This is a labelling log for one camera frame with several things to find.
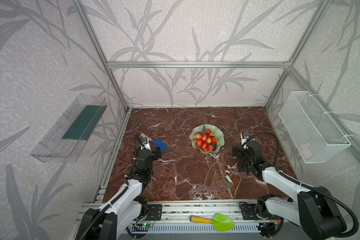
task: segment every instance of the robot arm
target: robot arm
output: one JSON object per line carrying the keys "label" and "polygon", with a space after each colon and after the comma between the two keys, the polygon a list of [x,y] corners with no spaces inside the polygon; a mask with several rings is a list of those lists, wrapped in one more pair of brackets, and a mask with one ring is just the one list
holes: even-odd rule
{"label": "robot arm", "polygon": [[137,139],[135,163],[119,191],[98,209],[89,209],[84,214],[75,240],[117,239],[135,218],[147,215],[147,199],[139,197],[148,185],[152,174],[152,161],[161,157],[160,148],[151,151],[147,138]]}
{"label": "robot arm", "polygon": [[248,134],[241,134],[241,147],[232,147],[233,155],[236,157],[235,161],[238,162],[241,171],[251,172],[293,200],[289,202],[272,195],[261,197],[258,199],[256,208],[262,214],[285,218],[302,227],[304,232],[315,240],[323,240],[346,231],[346,223],[336,203],[317,193],[320,191],[331,197],[327,189],[324,187],[313,188],[303,183],[297,184],[298,180],[277,171],[274,166],[265,162],[262,158],[260,144],[250,140],[251,137],[248,137]]}

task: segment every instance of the marble floor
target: marble floor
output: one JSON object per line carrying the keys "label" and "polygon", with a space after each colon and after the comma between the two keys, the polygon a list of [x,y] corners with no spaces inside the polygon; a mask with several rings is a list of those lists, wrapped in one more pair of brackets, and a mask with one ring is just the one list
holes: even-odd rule
{"label": "marble floor", "polygon": [[[202,154],[189,140],[194,127],[208,123],[224,133],[225,145],[216,154]],[[141,196],[149,201],[201,199],[254,199],[267,194],[286,197],[282,192],[240,172],[232,156],[232,146],[240,145],[240,133],[250,135],[273,131],[262,107],[242,108],[156,108],[132,110],[103,201],[109,200],[123,183],[133,164],[133,135],[145,133],[167,145],[162,159],[154,161],[153,176]],[[276,141],[269,134],[254,137],[261,143],[263,157],[274,162]],[[279,168],[295,176],[281,151]],[[227,188],[221,178],[234,183]]]}

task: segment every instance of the green bowl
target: green bowl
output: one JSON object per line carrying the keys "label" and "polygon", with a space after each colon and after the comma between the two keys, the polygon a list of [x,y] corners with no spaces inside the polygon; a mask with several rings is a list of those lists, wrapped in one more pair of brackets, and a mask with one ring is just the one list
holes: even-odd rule
{"label": "green bowl", "polygon": [[191,140],[191,144],[192,144],[192,147],[194,149],[199,149],[202,153],[204,154],[207,154],[209,152],[218,152],[220,150],[220,147],[224,146],[225,144],[225,141],[224,141],[224,134],[223,132],[216,126],[214,125],[211,125],[211,124],[206,124],[205,125],[205,129],[210,129],[213,134],[215,135],[216,139],[217,139],[217,146],[216,146],[216,150],[212,150],[212,151],[207,151],[207,152],[204,152],[201,148],[198,148],[196,146],[196,143],[193,142],[193,140],[195,139],[195,135],[198,133],[198,132],[201,132],[203,130],[203,125],[200,125],[198,127],[195,127],[191,133],[191,135],[189,136],[189,139]]}

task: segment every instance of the patterned wallpaper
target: patterned wallpaper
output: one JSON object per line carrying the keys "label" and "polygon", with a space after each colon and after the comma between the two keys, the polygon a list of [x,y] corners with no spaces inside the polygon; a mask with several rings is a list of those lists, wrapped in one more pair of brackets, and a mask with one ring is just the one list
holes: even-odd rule
{"label": "patterned wallpaper", "polygon": [[[108,61],[287,61],[320,1],[82,2]],[[113,72],[131,106],[263,106],[281,70]]]}
{"label": "patterned wallpaper", "polygon": [[[131,106],[264,106],[281,72],[280,68],[131,68],[118,69],[114,76]],[[209,81],[210,76],[217,77]],[[150,78],[156,84],[147,81]]]}
{"label": "patterned wallpaper", "polygon": [[[0,239],[67,239],[125,114],[69,3],[0,0]],[[79,159],[30,156],[78,93],[109,104]]]}
{"label": "patterned wallpaper", "polygon": [[295,68],[360,142],[360,1],[331,4]]}
{"label": "patterned wallpaper", "polygon": [[[360,141],[360,1],[332,1],[293,67]],[[306,164],[278,116],[289,93],[301,90],[288,77],[268,110],[270,120],[299,180],[328,188],[360,221],[359,161],[346,149],[328,162]],[[349,239],[360,240],[360,229]]]}

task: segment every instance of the mesh basket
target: mesh basket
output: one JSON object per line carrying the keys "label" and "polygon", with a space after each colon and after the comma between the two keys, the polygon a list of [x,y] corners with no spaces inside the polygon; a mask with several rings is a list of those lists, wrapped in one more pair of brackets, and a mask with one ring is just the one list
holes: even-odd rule
{"label": "mesh basket", "polygon": [[304,162],[326,162],[350,141],[307,91],[291,92],[279,116]]}

